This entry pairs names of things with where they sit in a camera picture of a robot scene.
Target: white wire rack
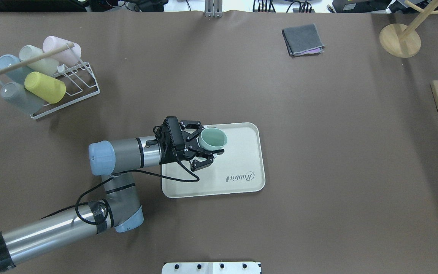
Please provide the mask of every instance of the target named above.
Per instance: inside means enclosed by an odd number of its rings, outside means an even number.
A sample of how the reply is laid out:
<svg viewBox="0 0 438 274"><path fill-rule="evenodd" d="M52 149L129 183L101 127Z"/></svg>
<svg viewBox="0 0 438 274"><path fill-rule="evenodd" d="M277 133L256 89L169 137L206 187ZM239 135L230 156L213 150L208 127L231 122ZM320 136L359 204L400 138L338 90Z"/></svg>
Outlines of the white wire rack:
<svg viewBox="0 0 438 274"><path fill-rule="evenodd" d="M58 52L62 52L63 50L70 49L71 52L79 59L78 63L73 67L67 67L66 65L61 65L57 67L57 73L52 75L53 78L57 78L63 81L66 85L66 92L64 97L55 104L46 103L43 107L36 113L30 115L30 117L34 120L38 118L42 118L50 113L58 111L64 107L68 107L72 104L85 100L89 97L98 95L101 93L99 89L99 85L97 84L97 79L94 75L94 71L92 71L92 67L90 67L89 62L84 62L80 57L73 51L73 43L67 44L63 48L58 50L54 50L53 53L48 52L41 54L38 57L33 57L28 59L27 61L20 62L18 64L12 65L5 69L0 70L0 75L6 73L7 71L11 71L17 68L20 68L26 64L31 64L32 62L38 61L45 57L50 57L53 54Z"/></svg>

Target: pink cup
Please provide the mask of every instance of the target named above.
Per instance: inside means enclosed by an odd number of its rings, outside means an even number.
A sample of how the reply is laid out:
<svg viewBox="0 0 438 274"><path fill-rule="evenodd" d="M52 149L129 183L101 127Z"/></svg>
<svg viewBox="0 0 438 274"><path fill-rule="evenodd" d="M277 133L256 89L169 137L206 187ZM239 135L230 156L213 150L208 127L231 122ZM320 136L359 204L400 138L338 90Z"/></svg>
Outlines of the pink cup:
<svg viewBox="0 0 438 274"><path fill-rule="evenodd" d="M43 52L48 52L61 46L65 46L67 43L70 43L70 41L55 36L49 36L43 41ZM54 54L52 55L52 58L66 64L68 67L73 67L79 61L81 54L82 50L80 49L80 45L74 43L73 48Z"/></svg>

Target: metal bracket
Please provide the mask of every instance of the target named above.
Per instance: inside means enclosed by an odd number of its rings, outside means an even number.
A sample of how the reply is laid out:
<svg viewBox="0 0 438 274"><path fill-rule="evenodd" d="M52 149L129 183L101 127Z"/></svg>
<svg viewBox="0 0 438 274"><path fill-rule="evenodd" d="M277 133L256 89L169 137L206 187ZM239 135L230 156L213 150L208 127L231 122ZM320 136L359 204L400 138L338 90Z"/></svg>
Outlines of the metal bracket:
<svg viewBox="0 0 438 274"><path fill-rule="evenodd" d="M162 274L261 274L261 262L165 263Z"/></svg>
<svg viewBox="0 0 438 274"><path fill-rule="evenodd" d="M205 0L205 17L222 17L222 0Z"/></svg>

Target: brown table surface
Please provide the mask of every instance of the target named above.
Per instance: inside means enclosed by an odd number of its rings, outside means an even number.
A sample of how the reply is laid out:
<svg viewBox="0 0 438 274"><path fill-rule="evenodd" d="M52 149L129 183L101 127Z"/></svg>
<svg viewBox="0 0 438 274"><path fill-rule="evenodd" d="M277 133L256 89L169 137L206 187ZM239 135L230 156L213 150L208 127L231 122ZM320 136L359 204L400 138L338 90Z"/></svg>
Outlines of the brown table surface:
<svg viewBox="0 0 438 274"><path fill-rule="evenodd" d="M262 262L264 273L437 273L438 15L420 52L379 31L414 15L0 13L0 56L47 35L82 46L101 94L34 121L0 99L0 230L75 203L96 185L87 146L151 135L165 116L258 126L262 191L169 199L135 175L144 224L11 273L147 273L164 262ZM287 54L281 30L315 23L319 56ZM159 167L150 168L159 172ZM102 190L91 194L101 198Z"/></svg>

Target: cup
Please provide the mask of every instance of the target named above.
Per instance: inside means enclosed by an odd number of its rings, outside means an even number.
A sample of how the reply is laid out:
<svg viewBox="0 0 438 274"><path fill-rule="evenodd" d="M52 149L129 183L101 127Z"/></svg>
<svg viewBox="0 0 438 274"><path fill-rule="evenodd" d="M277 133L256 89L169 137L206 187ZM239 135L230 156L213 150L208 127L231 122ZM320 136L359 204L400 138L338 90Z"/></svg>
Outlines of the cup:
<svg viewBox="0 0 438 274"><path fill-rule="evenodd" d="M206 128L200 133L198 144L208 151L219 150L227 144L227 136L218 128Z"/></svg>
<svg viewBox="0 0 438 274"><path fill-rule="evenodd" d="M70 43L70 41L55 36L49 36L43 41L43 51L48 52L61 46L65 46L67 43ZM80 49L80 45L74 43L73 48L54 54L52 57L63 64L66 64L68 67L73 67L78 63L81 54L82 50Z"/></svg>
<svg viewBox="0 0 438 274"><path fill-rule="evenodd" d="M11 54L5 54L0 57L0 69L3 69L5 67L9 67L11 65L19 63L18 57L11 55ZM25 78L28 74L32 73L34 70L29 68L28 66L24 66L21 68L17 68L12 71L8 71L6 73L6 76L9 77L11 80L13 80L16 83L22 84L25 83Z"/></svg>
<svg viewBox="0 0 438 274"><path fill-rule="evenodd" d="M43 54L43 50L32 46L32 45L26 45L21 48L19 51L19 59L21 61L26 61L32 57L38 56ZM40 73L46 74L48 76L53 75L57 71L57 67L59 66L59 61L47 57L42 60L38 60L34 63L31 63L28 65L30 68L32 68L35 71L38 71Z"/></svg>
<svg viewBox="0 0 438 274"><path fill-rule="evenodd" d="M50 104L58 103L65 95L65 83L37 71L26 76L25 88Z"/></svg>
<svg viewBox="0 0 438 274"><path fill-rule="evenodd" d="M20 85L16 82L5 84L1 88L0 95L6 102L12 104L20 111L28 115L39 111L45 103L42 98L34 95L28 90L25 90L23 85Z"/></svg>

